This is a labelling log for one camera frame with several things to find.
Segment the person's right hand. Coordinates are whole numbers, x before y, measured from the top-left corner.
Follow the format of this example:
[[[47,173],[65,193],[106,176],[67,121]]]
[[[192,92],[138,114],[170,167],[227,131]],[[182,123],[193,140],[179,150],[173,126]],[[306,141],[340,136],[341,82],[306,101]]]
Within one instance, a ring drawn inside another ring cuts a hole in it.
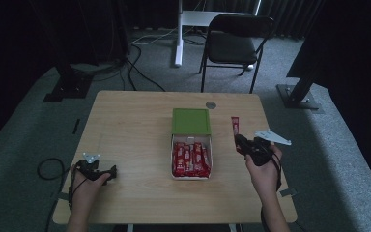
[[[258,194],[265,191],[277,192],[280,187],[282,152],[273,144],[270,149],[273,151],[273,156],[262,166],[255,165],[250,155],[244,158],[251,182]]]

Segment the person's left hand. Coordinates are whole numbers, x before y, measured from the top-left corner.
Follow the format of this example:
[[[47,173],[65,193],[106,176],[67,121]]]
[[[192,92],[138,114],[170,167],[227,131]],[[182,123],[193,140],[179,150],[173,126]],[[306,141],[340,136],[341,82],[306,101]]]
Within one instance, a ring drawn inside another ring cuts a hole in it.
[[[73,176],[71,202],[76,196],[78,198],[93,199],[95,201],[100,188],[103,186],[106,179],[110,176],[109,173],[104,173],[95,181],[91,181],[87,179],[74,165],[71,167],[71,175]]]

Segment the white box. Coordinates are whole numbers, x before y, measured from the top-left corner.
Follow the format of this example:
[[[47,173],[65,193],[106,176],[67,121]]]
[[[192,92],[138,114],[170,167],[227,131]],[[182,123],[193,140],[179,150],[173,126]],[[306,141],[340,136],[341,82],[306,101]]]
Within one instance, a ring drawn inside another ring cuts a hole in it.
[[[211,137],[209,135],[203,135],[203,134],[197,134],[197,135],[173,134],[171,141],[172,141],[171,155],[172,155],[172,147],[173,147],[175,142],[185,142],[185,143],[202,142],[211,150],[211,153],[212,153],[212,140],[211,140]],[[196,180],[196,179],[175,179],[175,180]]]

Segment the red snack packet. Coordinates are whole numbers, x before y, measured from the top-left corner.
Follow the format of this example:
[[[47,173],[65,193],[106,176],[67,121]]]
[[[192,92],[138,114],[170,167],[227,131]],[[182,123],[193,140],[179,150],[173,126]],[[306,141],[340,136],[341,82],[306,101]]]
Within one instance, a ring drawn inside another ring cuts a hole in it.
[[[237,141],[237,135],[239,134],[239,117],[232,116],[231,117],[231,122],[232,122],[232,128],[233,128],[233,135],[234,135],[234,142],[235,142],[236,151],[239,153],[240,152],[240,147],[239,147],[238,141]]]

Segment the green box lid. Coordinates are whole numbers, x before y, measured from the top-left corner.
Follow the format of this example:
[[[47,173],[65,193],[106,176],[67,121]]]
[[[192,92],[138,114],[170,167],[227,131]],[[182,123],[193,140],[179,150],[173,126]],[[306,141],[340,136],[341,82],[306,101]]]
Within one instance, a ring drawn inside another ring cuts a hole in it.
[[[173,134],[203,134],[212,133],[208,109],[174,108],[172,111]]]

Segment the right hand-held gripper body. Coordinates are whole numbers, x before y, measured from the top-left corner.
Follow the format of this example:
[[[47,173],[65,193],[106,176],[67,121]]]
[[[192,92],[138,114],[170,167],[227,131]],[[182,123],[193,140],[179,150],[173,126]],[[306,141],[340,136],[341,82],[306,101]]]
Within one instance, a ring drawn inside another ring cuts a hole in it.
[[[251,156],[255,165],[262,166],[273,156],[273,151],[270,149],[272,143],[291,145],[292,141],[272,130],[257,130],[254,132],[254,138],[246,141],[245,151]]]

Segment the row of red packets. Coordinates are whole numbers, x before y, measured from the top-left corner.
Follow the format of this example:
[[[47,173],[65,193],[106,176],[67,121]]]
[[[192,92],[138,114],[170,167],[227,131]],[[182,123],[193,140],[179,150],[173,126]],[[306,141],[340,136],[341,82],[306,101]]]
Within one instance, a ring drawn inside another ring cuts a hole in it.
[[[202,142],[175,142],[172,147],[172,176],[175,179],[209,179],[211,150]]]

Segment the black folding chair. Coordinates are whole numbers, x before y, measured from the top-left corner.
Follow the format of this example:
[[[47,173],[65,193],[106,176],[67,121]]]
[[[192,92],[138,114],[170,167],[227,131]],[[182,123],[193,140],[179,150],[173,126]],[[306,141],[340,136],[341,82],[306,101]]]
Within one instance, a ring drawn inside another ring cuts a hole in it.
[[[249,93],[253,92],[264,45],[273,33],[274,20],[252,14],[219,14],[210,22],[200,63],[201,91],[205,88],[206,70],[211,68],[241,69],[255,66]]]

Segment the black metal stand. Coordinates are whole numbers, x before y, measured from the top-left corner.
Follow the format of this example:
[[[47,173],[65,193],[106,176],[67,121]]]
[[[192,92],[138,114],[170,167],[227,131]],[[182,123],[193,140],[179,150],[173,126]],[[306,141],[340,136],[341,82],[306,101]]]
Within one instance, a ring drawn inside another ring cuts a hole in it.
[[[310,87],[316,79],[315,71],[317,71],[316,65],[304,77],[301,77],[296,85],[278,84],[276,86],[286,108],[309,109],[315,114],[322,114],[324,112],[322,106],[316,103],[310,93]]]
[[[45,95],[44,102],[61,102],[63,99],[84,99],[90,89],[93,76],[76,72],[70,64],[57,65],[60,75],[51,93]]]

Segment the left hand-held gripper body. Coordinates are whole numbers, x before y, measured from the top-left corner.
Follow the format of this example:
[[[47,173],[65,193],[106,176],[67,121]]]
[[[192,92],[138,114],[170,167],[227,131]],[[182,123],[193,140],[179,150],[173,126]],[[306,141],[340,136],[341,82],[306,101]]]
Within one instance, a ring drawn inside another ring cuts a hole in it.
[[[82,159],[80,159],[76,168],[89,180],[95,181],[101,175],[104,174],[104,171],[99,171],[99,159],[100,154],[88,154],[83,153]]]

